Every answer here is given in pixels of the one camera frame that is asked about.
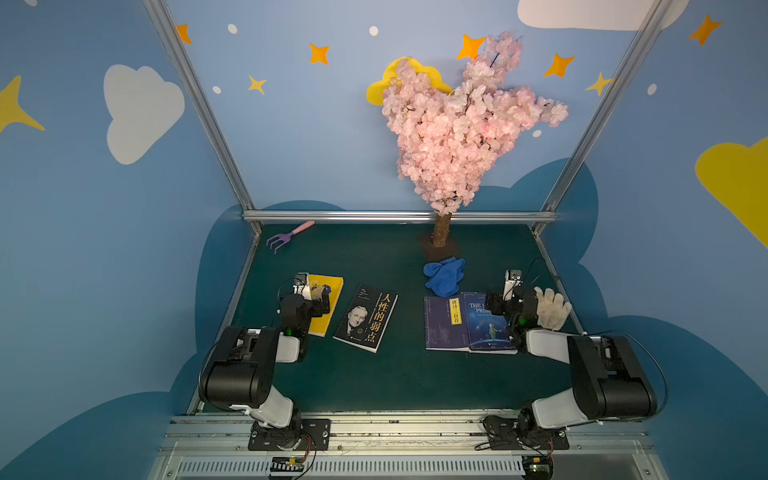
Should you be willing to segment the left circuit board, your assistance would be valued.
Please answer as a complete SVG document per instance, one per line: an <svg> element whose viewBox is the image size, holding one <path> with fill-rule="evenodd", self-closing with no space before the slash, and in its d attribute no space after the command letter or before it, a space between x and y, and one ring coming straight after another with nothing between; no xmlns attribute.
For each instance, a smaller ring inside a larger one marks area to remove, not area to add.
<svg viewBox="0 0 768 480"><path fill-rule="evenodd" d="M305 464L296 457L272 457L269 462L269 478L295 478L304 473Z"/></svg>

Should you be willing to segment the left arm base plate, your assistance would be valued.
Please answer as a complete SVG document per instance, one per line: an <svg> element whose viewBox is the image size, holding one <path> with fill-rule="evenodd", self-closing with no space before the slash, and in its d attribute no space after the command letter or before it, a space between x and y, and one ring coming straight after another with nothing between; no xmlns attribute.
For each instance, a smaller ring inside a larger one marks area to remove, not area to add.
<svg viewBox="0 0 768 480"><path fill-rule="evenodd" d="M249 451L327 451L330 419L293 419L284 428L265 427L254 422L248 439Z"/></svg>

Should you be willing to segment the purple book yellow label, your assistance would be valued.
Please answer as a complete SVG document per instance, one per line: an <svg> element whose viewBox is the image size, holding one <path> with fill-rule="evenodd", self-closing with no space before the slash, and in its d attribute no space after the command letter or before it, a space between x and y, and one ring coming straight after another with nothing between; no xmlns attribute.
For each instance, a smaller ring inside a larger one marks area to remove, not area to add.
<svg viewBox="0 0 768 480"><path fill-rule="evenodd" d="M469 350L468 327L459 296L424 298L425 346L433 351Z"/></svg>

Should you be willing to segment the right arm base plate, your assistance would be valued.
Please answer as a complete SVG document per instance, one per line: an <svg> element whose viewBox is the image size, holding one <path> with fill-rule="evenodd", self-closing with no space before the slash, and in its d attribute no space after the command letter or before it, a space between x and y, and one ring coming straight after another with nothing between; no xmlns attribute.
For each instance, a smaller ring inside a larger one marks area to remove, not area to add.
<svg viewBox="0 0 768 480"><path fill-rule="evenodd" d="M540 427L529 411L522 411L517 418L488 415L482 420L482 426L492 450L557 451L570 448L564 428Z"/></svg>

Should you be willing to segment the aluminium rail front frame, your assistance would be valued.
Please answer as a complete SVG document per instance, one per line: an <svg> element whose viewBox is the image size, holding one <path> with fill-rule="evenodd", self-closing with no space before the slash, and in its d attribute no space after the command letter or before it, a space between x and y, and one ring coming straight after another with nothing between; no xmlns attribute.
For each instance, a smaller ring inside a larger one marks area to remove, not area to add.
<svg viewBox="0 0 768 480"><path fill-rule="evenodd" d="M486 410L316 412L330 419L327 451L249 451L251 423L234 414L172 419L152 479L523 479L524 456L552 459L556 479L665 479L639 424L592 424L565 431L568 450L492 450ZM269 478L272 457L305 464L295 478Z"/></svg>

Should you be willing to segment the purple pink toy rake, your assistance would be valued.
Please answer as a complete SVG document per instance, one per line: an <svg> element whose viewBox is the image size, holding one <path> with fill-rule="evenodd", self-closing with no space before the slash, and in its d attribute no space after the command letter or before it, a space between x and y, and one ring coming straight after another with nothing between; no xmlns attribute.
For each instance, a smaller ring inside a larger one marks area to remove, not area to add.
<svg viewBox="0 0 768 480"><path fill-rule="evenodd" d="M302 233L303 231L306 231L307 229L311 228L314 225L315 225L315 221L305 221L287 233L279 233L270 237L265 242L265 245L274 254L276 254L282 247L289 244L295 235Z"/></svg>

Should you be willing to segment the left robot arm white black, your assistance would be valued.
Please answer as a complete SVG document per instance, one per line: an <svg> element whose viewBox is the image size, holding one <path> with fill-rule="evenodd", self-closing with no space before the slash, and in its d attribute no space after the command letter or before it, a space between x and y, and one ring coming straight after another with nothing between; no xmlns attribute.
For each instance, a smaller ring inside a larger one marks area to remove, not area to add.
<svg viewBox="0 0 768 480"><path fill-rule="evenodd" d="M309 286L295 286L279 302L279 326L225 328L199 375L201 400L240 411L267 430L295 430L300 413L274 386L275 365L304 360L311 321L330 312L330 292L324 286L313 298Z"/></svg>

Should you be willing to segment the white work glove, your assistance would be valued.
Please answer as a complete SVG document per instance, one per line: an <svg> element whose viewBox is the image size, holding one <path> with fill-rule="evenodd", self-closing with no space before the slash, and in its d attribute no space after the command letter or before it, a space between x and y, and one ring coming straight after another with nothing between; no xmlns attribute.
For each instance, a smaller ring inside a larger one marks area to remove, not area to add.
<svg viewBox="0 0 768 480"><path fill-rule="evenodd" d="M542 290L535 287L534 292L537 299L537 325L552 331L561 330L572 312L572 304L551 288Z"/></svg>

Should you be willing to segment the blue cloth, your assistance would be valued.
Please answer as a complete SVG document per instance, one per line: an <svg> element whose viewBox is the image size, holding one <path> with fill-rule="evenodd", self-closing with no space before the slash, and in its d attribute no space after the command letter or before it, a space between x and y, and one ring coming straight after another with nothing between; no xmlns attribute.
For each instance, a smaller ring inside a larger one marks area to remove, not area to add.
<svg viewBox="0 0 768 480"><path fill-rule="evenodd" d="M459 291L459 283L464 278L465 265L465 259L456 257L425 264L423 274L428 278L425 287L439 297L455 295Z"/></svg>

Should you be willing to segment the pink blossom artificial tree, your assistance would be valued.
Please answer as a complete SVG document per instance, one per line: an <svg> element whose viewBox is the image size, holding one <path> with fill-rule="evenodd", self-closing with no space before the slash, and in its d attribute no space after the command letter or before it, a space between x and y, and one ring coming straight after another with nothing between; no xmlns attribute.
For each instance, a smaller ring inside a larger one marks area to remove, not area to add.
<svg viewBox="0 0 768 480"><path fill-rule="evenodd" d="M566 104L538 96L528 86L506 88L521 56L522 43L509 32L467 38L460 55L466 62L462 83L449 90L439 88L435 76L413 58L390 66L382 114L397 137L399 177L410 179L436 214L425 245L432 258L454 252L453 215L474 200L483 176L518 138L539 124L556 127L569 115Z"/></svg>

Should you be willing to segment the right circuit board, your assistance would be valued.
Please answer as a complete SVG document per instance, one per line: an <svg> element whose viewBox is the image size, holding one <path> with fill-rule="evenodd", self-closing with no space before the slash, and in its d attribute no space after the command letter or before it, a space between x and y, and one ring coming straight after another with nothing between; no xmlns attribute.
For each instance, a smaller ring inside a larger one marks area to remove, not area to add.
<svg viewBox="0 0 768 480"><path fill-rule="evenodd" d="M553 461L547 456L524 456L522 458L524 480L551 480Z"/></svg>

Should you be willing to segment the black book yellow title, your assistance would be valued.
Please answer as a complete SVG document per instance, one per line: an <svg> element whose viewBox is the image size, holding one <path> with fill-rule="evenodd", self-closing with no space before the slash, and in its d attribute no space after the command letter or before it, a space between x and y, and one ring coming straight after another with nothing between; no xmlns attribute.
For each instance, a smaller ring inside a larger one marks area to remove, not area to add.
<svg viewBox="0 0 768 480"><path fill-rule="evenodd" d="M377 353L398 299L393 290L359 285L333 338Z"/></svg>

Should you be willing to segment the circuit board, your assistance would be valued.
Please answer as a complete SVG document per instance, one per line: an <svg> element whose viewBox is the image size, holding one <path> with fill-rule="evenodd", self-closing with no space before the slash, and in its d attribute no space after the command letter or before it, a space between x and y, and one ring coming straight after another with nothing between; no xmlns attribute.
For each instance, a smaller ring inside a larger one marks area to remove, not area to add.
<svg viewBox="0 0 768 480"><path fill-rule="evenodd" d="M547 456L524 456L522 458L524 480L551 480L553 461Z"/></svg>
<svg viewBox="0 0 768 480"><path fill-rule="evenodd" d="M272 457L269 462L269 478L295 478L304 473L305 464L296 457Z"/></svg>

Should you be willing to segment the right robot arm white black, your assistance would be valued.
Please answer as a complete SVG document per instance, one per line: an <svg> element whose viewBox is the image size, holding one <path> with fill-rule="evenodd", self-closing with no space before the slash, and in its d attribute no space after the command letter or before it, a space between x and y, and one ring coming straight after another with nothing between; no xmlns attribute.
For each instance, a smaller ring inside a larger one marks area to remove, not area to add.
<svg viewBox="0 0 768 480"><path fill-rule="evenodd" d="M572 305L562 294L517 286L503 294L488 293L484 304L504 317L521 351L569 367L571 386L524 407L519 431L550 433L591 422L641 421L658 413L657 395L630 339L564 333Z"/></svg>

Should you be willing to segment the blue Little Prince book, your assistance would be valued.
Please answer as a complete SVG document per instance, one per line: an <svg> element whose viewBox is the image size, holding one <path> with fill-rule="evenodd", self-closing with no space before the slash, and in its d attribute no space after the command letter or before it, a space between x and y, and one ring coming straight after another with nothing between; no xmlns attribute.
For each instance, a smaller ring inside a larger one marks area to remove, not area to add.
<svg viewBox="0 0 768 480"><path fill-rule="evenodd" d="M503 316L492 314L485 307L486 295L463 292L460 296L462 320L467 328L470 353L507 354L518 353L510 339L507 321Z"/></svg>

